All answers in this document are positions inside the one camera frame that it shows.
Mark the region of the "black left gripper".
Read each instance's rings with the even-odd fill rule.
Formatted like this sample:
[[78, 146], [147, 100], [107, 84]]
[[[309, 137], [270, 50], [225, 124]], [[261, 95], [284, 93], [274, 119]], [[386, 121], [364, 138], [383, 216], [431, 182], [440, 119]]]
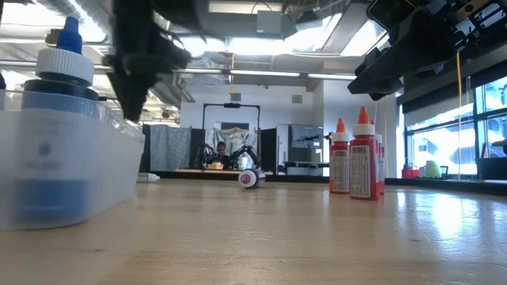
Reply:
[[[148, 91], [158, 82], [156, 74], [143, 74], [149, 65], [165, 63], [162, 70], [170, 73], [185, 68], [192, 59], [188, 51], [175, 44], [179, 37], [156, 22], [157, 15], [191, 31], [198, 30], [195, 0], [112, 0], [109, 22], [114, 52], [105, 56], [103, 63], [115, 72], [109, 73], [109, 81], [127, 120], [139, 120]], [[130, 85], [123, 75], [131, 73], [141, 73], [132, 76], [133, 111]]]

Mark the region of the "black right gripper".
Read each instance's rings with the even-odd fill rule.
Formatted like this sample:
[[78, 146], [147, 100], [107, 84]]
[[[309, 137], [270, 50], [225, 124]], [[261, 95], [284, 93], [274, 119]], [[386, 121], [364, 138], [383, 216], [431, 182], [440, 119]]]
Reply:
[[507, 0], [373, 0], [366, 14], [387, 31], [390, 46], [366, 54], [348, 89], [373, 101], [402, 89], [406, 74], [507, 41]]

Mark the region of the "blue food coloring bottle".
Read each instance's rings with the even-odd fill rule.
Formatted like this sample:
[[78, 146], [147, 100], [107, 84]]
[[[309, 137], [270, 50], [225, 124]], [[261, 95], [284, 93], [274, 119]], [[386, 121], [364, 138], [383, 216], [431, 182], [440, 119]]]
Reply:
[[26, 228], [66, 226], [87, 214], [97, 94], [78, 26], [77, 19], [66, 19], [56, 46], [39, 51], [37, 77], [24, 84], [13, 218]]

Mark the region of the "purple food coloring bottle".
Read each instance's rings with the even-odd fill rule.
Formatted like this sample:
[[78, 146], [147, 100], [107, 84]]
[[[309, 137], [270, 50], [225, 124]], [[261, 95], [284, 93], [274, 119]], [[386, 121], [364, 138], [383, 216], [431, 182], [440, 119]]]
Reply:
[[261, 169], [245, 169], [238, 175], [238, 182], [245, 189], [260, 188], [265, 182], [265, 172]]

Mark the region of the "grey curtain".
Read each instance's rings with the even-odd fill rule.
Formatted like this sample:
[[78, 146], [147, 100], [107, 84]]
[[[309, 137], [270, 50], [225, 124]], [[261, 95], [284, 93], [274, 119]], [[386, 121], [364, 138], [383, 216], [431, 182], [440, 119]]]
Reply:
[[151, 125], [150, 130], [151, 171], [172, 172], [189, 167], [190, 128]]

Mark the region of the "clear plastic container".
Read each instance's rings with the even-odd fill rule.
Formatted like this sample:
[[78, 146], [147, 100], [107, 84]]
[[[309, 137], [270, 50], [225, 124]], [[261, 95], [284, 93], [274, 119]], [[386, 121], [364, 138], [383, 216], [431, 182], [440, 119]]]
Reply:
[[0, 90], [0, 230], [72, 226], [127, 200], [144, 143], [99, 102]]

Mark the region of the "grey cabinet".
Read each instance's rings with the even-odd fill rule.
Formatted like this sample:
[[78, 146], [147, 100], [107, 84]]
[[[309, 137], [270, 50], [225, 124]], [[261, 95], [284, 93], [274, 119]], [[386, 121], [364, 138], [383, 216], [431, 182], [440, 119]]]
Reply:
[[279, 124], [277, 173], [287, 176], [322, 177], [323, 129], [308, 124]]

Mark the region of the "person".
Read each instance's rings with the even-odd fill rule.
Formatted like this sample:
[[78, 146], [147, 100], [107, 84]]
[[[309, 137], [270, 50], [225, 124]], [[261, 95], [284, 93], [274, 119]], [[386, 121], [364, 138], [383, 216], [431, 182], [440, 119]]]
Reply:
[[223, 169], [228, 169], [230, 166], [230, 157], [227, 155], [227, 148], [225, 142], [219, 142], [216, 147], [217, 154], [211, 160], [211, 163], [220, 163]]

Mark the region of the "green object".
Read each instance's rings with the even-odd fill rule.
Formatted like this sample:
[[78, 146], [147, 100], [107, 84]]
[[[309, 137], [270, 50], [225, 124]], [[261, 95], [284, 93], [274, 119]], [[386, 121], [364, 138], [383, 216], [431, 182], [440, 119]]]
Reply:
[[426, 178], [441, 178], [441, 167], [434, 160], [428, 160], [425, 165], [425, 177]]

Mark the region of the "long LED light bar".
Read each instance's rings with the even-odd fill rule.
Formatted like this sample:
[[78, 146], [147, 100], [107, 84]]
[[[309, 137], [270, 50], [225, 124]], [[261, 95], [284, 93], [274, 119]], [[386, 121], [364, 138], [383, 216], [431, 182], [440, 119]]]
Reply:
[[[35, 61], [19, 61], [0, 59], [0, 67], [20, 67], [34, 69]], [[210, 69], [210, 68], [185, 68], [173, 71], [179, 74], [222, 74], [222, 75], [248, 75], [248, 76], [265, 76], [280, 78], [304, 78], [304, 79], [322, 79], [322, 80], [346, 80], [352, 81], [356, 78], [353, 74], [322, 74], [307, 72], [289, 72], [274, 70], [235, 70], [235, 69]]]

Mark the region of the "grey tarp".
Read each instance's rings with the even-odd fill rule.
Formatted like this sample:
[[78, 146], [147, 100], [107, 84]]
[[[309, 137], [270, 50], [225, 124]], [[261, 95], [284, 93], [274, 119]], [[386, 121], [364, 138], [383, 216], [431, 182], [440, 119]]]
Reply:
[[220, 130], [218, 128], [207, 129], [205, 132], [205, 142], [217, 150], [220, 142], [225, 143], [226, 155], [231, 156], [233, 152], [243, 146], [251, 146], [253, 152], [257, 154], [257, 132], [255, 130], [242, 130], [234, 127], [232, 129]]

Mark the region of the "grey ceiling box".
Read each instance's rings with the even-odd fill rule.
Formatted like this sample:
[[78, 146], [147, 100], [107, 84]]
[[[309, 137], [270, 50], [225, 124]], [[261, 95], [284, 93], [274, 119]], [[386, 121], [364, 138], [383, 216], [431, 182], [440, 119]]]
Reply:
[[258, 10], [257, 33], [280, 34], [282, 30], [282, 14], [278, 11]]

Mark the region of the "black box by window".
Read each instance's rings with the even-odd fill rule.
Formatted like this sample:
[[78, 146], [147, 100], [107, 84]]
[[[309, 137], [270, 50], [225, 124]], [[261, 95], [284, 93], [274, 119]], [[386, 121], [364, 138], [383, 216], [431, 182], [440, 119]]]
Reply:
[[482, 144], [481, 156], [476, 158], [479, 180], [507, 181], [507, 139], [493, 142], [493, 147], [500, 147], [504, 157], [489, 158], [487, 156], [488, 146]]

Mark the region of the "black gantry frame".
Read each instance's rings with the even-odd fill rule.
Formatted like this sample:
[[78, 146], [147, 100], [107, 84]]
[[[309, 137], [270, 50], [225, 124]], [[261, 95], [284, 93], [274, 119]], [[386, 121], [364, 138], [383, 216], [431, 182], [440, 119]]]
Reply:
[[[257, 128], [255, 129], [255, 133], [257, 136], [257, 151], [260, 151], [261, 146], [261, 129], [260, 129], [260, 116], [261, 116], [261, 106], [258, 104], [240, 104], [240, 103], [223, 103], [223, 104], [216, 104], [216, 103], [204, 103], [203, 104], [203, 111], [202, 111], [202, 125], [201, 128], [204, 129], [205, 127], [205, 121], [206, 121], [206, 108], [209, 106], [219, 106], [224, 108], [256, 108], [257, 109]], [[256, 153], [254, 154], [252, 151], [248, 152], [246, 150], [246, 146], [243, 146], [241, 151], [243, 153], [247, 152], [247, 154], [252, 158], [253, 165], [260, 169], [261, 168], [261, 160], [260, 160], [260, 154]]]

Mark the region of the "black aluminium table frame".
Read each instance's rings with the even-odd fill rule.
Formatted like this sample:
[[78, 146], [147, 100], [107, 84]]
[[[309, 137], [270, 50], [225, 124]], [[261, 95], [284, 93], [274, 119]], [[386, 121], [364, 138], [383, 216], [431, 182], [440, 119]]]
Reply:
[[[162, 179], [190, 179], [190, 180], [211, 180], [211, 181], [236, 181], [239, 172], [232, 171], [203, 171], [195, 169], [180, 169], [179, 171], [154, 171], [154, 174]], [[313, 183], [328, 184], [328, 177], [313, 176], [277, 176], [266, 175], [268, 182], [287, 183]], [[469, 192], [474, 194], [486, 194], [492, 196], [507, 197], [507, 180], [438, 180], [438, 179], [402, 179], [387, 178], [387, 186], [411, 186], [419, 188], [433, 188], [450, 192]]]

